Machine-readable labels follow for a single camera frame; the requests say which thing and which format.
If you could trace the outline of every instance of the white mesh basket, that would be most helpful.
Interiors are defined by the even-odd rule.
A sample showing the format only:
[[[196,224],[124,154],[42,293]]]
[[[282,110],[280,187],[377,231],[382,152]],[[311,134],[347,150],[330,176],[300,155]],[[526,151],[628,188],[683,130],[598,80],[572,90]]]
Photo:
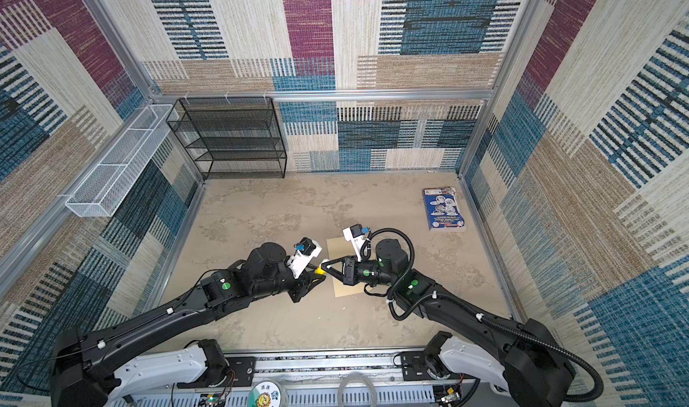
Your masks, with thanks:
[[[79,217],[112,217],[168,135],[170,104],[149,105],[119,137],[65,205]]]

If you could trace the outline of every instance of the round sticker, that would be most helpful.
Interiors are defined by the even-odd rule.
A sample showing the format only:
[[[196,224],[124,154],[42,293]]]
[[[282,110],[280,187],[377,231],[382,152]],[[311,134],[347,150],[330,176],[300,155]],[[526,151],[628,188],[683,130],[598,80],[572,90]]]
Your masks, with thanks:
[[[280,407],[282,393],[273,382],[261,382],[254,386],[249,394],[247,407]]]

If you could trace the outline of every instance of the blue book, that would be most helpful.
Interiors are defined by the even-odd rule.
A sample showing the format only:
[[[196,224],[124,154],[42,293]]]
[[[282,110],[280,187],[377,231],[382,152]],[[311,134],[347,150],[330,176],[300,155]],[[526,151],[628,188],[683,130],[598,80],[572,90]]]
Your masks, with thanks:
[[[424,188],[423,196],[430,230],[464,231],[464,218],[457,205],[457,191],[454,187]]]

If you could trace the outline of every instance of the wall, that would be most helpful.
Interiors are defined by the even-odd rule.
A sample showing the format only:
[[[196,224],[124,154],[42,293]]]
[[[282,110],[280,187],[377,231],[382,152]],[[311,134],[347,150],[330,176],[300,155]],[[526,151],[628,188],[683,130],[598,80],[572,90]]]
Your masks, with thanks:
[[[81,0],[0,0],[0,256],[141,103]],[[64,329],[141,312],[195,189],[166,140],[112,218],[65,222],[0,299],[1,391]],[[44,388],[45,368],[20,367]]]
[[[689,406],[688,12],[542,1],[466,174],[519,307],[601,371],[590,405]]]
[[[521,1],[103,0],[163,92],[490,88]],[[280,103],[287,169],[454,169],[481,106]]]

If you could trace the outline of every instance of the robotic arm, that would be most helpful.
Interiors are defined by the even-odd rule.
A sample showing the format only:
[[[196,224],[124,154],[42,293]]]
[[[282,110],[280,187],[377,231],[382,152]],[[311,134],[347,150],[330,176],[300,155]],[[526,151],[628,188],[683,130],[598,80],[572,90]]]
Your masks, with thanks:
[[[478,345],[490,355],[488,359],[493,358],[493,364],[482,358],[482,352],[474,353],[478,362],[483,359],[483,364],[487,364],[481,368],[475,361],[472,370],[478,369],[483,374],[476,377],[487,377],[491,383],[509,390],[512,398],[523,407],[556,407],[563,401],[587,402],[603,392],[603,382],[596,370],[558,346],[543,324],[533,319],[526,324],[504,319],[454,296],[432,278],[412,269],[414,248],[404,233],[396,229],[381,229],[366,237],[366,231],[361,225],[345,229],[345,237],[352,238],[350,242],[355,249],[360,247],[359,252],[356,256],[323,262],[323,271],[349,286],[361,282],[366,286],[390,286],[386,294],[371,293],[366,287],[364,291],[368,295],[385,297],[392,316],[397,320],[415,313],[447,326]],[[409,255],[402,250],[397,239],[383,239],[375,247],[375,258],[369,259],[371,239],[383,232],[402,236],[409,247]],[[341,272],[333,267],[340,262]],[[397,315],[393,302],[404,311],[402,315]],[[425,350],[426,367],[431,375],[441,379],[447,378],[451,372],[469,373],[466,368],[458,368],[467,365],[458,361],[460,355],[453,357],[453,353],[460,352],[457,348],[459,343],[461,340],[451,337],[450,333],[441,332],[434,337]],[[488,370],[487,367],[494,365],[495,361],[499,366]],[[588,393],[567,394],[575,376],[570,361],[593,377],[595,387]]]
[[[215,340],[183,351],[139,356],[173,336],[247,308],[253,301],[287,291],[299,302],[325,275],[305,271],[321,247],[304,238],[294,256],[273,242],[254,248],[246,260],[214,271],[167,304],[121,324],[58,336],[51,360],[54,407],[102,407],[138,390],[170,382],[180,387],[219,385],[228,363]]]

